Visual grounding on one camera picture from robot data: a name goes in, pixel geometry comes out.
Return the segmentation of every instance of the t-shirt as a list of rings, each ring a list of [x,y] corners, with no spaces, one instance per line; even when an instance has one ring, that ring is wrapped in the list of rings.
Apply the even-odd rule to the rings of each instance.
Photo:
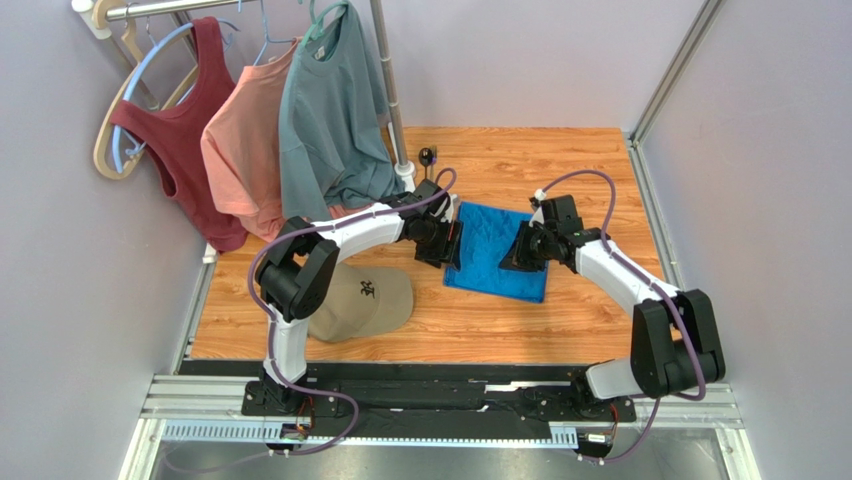
[[[323,204],[362,208],[404,190],[382,141],[384,85],[349,4],[322,37],[299,45],[278,121],[284,217],[329,220]]]
[[[201,135],[216,210],[270,242],[284,225],[278,167],[278,109],[295,45],[270,63],[243,68],[237,87]],[[354,213],[336,205],[332,218]]]
[[[247,233],[236,217],[216,210],[198,142],[204,126],[234,90],[234,81],[225,66],[219,22],[206,17],[192,25],[198,79],[186,99],[158,112],[122,100],[110,122],[147,143],[163,192],[181,206],[213,248],[227,252],[240,248]]]

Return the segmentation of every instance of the clothing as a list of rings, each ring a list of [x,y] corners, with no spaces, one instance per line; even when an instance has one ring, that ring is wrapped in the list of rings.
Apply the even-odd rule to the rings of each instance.
[[[278,121],[284,217],[328,220],[323,204],[359,208],[404,190],[382,141],[387,111],[350,4],[290,67]]]
[[[278,166],[278,110],[296,45],[265,65],[243,68],[237,86],[201,135],[216,209],[271,242],[284,226]],[[361,209],[329,208],[332,218]]]
[[[381,335],[401,327],[413,309],[411,279],[402,270],[338,263],[308,334],[324,342]]]
[[[199,139],[235,85],[225,67],[219,22],[207,17],[193,20],[192,25],[199,71],[186,99],[159,112],[121,101],[110,121],[147,142],[163,192],[181,206],[213,248],[227,252],[240,248],[247,233],[236,217],[216,210]]]
[[[518,272],[500,268],[500,261],[529,213],[462,203],[458,220],[464,224],[461,236],[461,271],[447,268],[444,285],[474,292],[490,293],[532,303],[544,301],[547,268],[542,272]]]

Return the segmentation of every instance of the cap brim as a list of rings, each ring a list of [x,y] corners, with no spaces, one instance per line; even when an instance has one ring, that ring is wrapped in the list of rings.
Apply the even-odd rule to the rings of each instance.
[[[358,267],[363,274],[379,286],[382,297],[376,313],[355,337],[371,337],[396,330],[411,318],[414,310],[414,293],[411,279],[402,270],[396,268]]]

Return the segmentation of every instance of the clothes rack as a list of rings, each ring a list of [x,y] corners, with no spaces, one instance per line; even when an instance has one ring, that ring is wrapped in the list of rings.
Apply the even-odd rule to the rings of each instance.
[[[105,19],[108,22],[119,22],[126,19],[172,14],[177,23],[185,24],[189,22],[189,17],[185,15],[185,12],[221,5],[232,5],[238,2],[239,0],[168,0],[146,4],[134,3],[107,10]],[[397,174],[403,179],[413,178],[416,167],[411,161],[409,161],[408,154],[405,150],[405,135],[403,133],[402,115],[399,110],[399,99],[397,98],[396,82],[393,76],[393,66],[391,64],[381,0],[370,0],[370,8],[373,13],[373,24],[375,25],[379,58],[382,65],[385,89],[387,90],[388,95],[388,106],[391,118],[391,136],[393,140],[394,153],[396,154],[397,159],[395,169]],[[85,14],[80,12],[79,9],[75,8],[75,10],[83,16],[83,19],[87,24],[89,24],[89,27],[92,28],[92,32],[95,33],[95,36],[99,39],[103,39],[93,28],[89,21],[90,19],[87,19]]]

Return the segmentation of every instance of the folded blue towel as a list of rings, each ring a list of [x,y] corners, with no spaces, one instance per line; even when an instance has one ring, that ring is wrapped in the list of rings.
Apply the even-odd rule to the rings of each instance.
[[[444,285],[474,292],[516,298],[526,302],[544,301],[547,269],[543,272],[516,272],[498,268],[518,233],[518,224],[532,214],[462,203],[458,219],[464,224],[461,238],[460,272],[447,268]]]

